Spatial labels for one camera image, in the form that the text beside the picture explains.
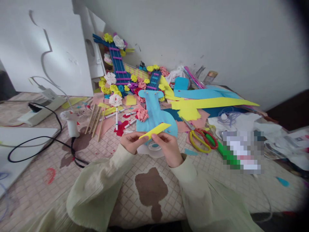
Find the wooden stick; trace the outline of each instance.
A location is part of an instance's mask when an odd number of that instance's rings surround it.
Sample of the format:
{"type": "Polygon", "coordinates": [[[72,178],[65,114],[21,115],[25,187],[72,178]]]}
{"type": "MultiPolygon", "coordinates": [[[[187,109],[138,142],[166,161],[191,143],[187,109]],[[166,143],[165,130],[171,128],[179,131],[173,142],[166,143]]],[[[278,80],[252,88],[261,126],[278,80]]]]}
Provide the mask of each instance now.
{"type": "Polygon", "coordinates": [[[94,112],[95,108],[96,108],[96,104],[94,104],[94,106],[93,106],[93,109],[92,109],[92,112],[91,112],[91,115],[90,115],[89,123],[88,123],[88,126],[86,128],[85,134],[87,134],[87,131],[89,129],[89,126],[90,126],[90,123],[91,123],[91,120],[92,120],[92,116],[93,116],[93,112],[94,112]]]}
{"type": "Polygon", "coordinates": [[[105,109],[106,109],[106,106],[104,107],[104,110],[103,110],[103,116],[102,116],[101,126],[100,126],[100,130],[99,130],[99,135],[98,135],[98,142],[100,141],[100,138],[101,138],[101,130],[102,130],[102,127],[103,127],[105,109]]]}
{"type": "Polygon", "coordinates": [[[96,126],[94,127],[94,130],[93,130],[93,133],[92,133],[92,138],[94,137],[94,134],[96,133],[96,129],[97,129],[97,126],[98,126],[98,123],[99,123],[99,119],[100,119],[100,114],[102,112],[102,107],[100,107],[100,113],[98,114],[98,118],[96,119],[97,122],[96,122],[96,126]]]}
{"type": "Polygon", "coordinates": [[[101,108],[101,107],[98,107],[97,112],[96,112],[96,114],[95,114],[95,116],[94,116],[92,125],[91,125],[91,127],[90,127],[89,134],[91,134],[91,132],[92,132],[92,130],[93,130],[93,127],[94,127],[94,124],[96,123],[96,118],[97,118],[97,116],[98,116],[98,112],[99,112],[99,109],[100,109],[100,108],[101,108]]]}

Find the red paper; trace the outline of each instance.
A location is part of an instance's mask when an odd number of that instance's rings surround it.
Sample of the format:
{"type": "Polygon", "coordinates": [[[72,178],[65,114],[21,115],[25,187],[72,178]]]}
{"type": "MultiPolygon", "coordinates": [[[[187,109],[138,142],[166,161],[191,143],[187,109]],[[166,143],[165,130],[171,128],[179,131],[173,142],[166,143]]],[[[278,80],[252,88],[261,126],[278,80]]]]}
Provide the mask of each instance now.
{"type": "Polygon", "coordinates": [[[114,129],[114,132],[116,132],[116,135],[118,136],[122,136],[123,135],[123,131],[125,130],[125,126],[129,124],[129,121],[124,121],[121,125],[118,125],[118,130],[116,130],[116,128],[114,129]]]}

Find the scissors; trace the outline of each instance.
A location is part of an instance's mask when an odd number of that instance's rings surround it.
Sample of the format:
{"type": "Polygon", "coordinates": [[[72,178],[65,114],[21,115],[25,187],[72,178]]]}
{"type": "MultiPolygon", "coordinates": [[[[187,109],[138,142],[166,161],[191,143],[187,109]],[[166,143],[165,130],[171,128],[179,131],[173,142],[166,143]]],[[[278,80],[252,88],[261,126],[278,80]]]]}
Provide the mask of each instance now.
{"type": "Polygon", "coordinates": [[[191,125],[187,120],[185,120],[183,117],[181,117],[181,119],[187,124],[187,126],[191,129],[189,137],[190,137],[190,142],[191,144],[194,146],[194,148],[200,152],[203,153],[209,153],[212,149],[217,149],[218,148],[218,141],[213,137],[213,135],[203,129],[199,129],[199,128],[195,128],[195,126],[191,125]],[[203,138],[200,139],[200,137],[198,137],[196,135],[196,133],[200,134],[203,138]],[[213,146],[210,141],[207,140],[207,138],[205,137],[206,135],[211,136],[211,138],[213,139],[215,145],[213,146]],[[202,150],[201,148],[199,148],[194,142],[193,142],[193,137],[194,136],[198,141],[200,141],[202,144],[204,144],[208,150],[202,150]]]}

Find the white wall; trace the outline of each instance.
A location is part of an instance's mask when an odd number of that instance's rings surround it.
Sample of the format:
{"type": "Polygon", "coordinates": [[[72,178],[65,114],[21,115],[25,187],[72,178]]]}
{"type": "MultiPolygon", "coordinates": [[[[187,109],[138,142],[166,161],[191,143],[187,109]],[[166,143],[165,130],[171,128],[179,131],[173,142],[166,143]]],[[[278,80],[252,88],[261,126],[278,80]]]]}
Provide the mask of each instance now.
{"type": "Polygon", "coordinates": [[[279,0],[84,2],[135,48],[124,59],[131,65],[182,64],[192,73],[204,65],[204,75],[219,72],[216,83],[264,110],[309,88],[300,26],[279,0]]]}

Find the white paper flower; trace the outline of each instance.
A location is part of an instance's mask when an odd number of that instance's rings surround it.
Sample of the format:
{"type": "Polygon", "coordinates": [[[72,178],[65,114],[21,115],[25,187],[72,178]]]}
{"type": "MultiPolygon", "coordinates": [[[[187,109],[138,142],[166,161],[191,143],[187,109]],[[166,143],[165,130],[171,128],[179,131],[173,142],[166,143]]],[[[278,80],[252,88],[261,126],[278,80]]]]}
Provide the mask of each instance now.
{"type": "Polygon", "coordinates": [[[108,74],[106,74],[104,76],[107,84],[112,85],[112,84],[116,84],[116,78],[115,78],[115,74],[113,74],[112,72],[109,72],[108,74]]]}
{"type": "Polygon", "coordinates": [[[113,41],[115,42],[116,47],[120,49],[124,49],[126,47],[123,39],[120,39],[118,35],[114,36],[113,41]]]}
{"type": "Polygon", "coordinates": [[[114,107],[121,106],[122,105],[122,97],[120,97],[118,94],[113,94],[109,97],[109,104],[111,104],[114,107]]]}

